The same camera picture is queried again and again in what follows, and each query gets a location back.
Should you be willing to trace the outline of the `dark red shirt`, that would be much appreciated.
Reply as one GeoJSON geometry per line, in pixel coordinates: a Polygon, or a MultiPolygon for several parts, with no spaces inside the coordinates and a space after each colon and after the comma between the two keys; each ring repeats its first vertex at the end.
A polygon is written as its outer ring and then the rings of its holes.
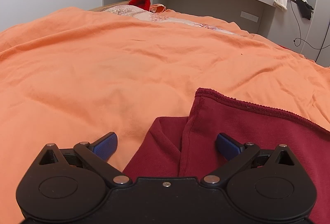
{"type": "Polygon", "coordinates": [[[294,113],[198,89],[187,117],[158,117],[124,173],[138,177],[197,177],[225,163],[217,135],[263,149],[287,144],[311,177],[317,201],[311,218],[329,223],[329,132],[294,113]]]}

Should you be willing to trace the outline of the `orange bed sheet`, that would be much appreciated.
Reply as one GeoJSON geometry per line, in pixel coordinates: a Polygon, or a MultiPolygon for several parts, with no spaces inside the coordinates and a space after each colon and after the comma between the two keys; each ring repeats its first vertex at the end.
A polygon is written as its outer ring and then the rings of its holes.
{"type": "Polygon", "coordinates": [[[123,169],[159,116],[187,116],[195,91],[280,108],[329,128],[329,69],[235,23],[173,10],[182,23],[65,8],[1,33],[1,223],[19,223],[16,188],[46,143],[113,131],[123,169]]]}

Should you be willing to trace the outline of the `pink patterned pillow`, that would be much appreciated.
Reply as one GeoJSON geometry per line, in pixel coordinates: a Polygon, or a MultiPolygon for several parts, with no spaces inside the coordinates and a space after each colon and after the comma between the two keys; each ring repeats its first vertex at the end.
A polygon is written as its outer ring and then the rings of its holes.
{"type": "Polygon", "coordinates": [[[163,15],[162,13],[154,13],[151,11],[144,10],[142,8],[138,8],[137,6],[128,5],[128,4],[117,5],[117,6],[113,6],[110,8],[103,8],[102,11],[109,12],[112,14],[117,14],[117,15],[129,16],[129,17],[133,17],[133,18],[147,21],[147,22],[182,23],[182,24],[186,24],[188,26],[207,28],[207,29],[221,32],[221,33],[234,34],[231,31],[227,31],[223,28],[219,28],[216,26],[211,26],[209,24],[197,23],[197,22],[193,22],[193,21],[187,20],[187,19],[168,17],[168,16],[163,15]]]}

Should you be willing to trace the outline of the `black cloth on shelf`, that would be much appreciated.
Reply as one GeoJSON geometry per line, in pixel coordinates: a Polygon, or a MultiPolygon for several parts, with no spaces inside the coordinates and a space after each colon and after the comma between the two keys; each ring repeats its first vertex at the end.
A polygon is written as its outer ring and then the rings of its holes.
{"type": "Polygon", "coordinates": [[[312,13],[314,12],[314,8],[310,6],[307,2],[303,0],[295,0],[298,10],[302,16],[302,18],[305,18],[307,20],[311,20],[312,13]]]}

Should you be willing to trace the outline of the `bright red cloth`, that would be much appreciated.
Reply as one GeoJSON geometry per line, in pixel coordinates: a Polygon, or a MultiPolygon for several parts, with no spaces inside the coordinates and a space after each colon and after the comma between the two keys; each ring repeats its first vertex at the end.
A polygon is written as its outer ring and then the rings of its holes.
{"type": "Polygon", "coordinates": [[[131,0],[129,1],[129,5],[149,11],[151,7],[151,0],[131,0]]]}

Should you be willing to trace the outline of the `white wall socket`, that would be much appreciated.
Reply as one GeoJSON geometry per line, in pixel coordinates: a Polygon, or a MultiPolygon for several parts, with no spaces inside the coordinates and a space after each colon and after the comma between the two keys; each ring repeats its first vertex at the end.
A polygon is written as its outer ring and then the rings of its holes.
{"type": "Polygon", "coordinates": [[[255,22],[255,23],[257,23],[258,20],[259,20],[258,16],[247,13],[247,12],[244,12],[244,11],[241,11],[240,16],[244,19],[250,20],[250,21],[255,22]]]}

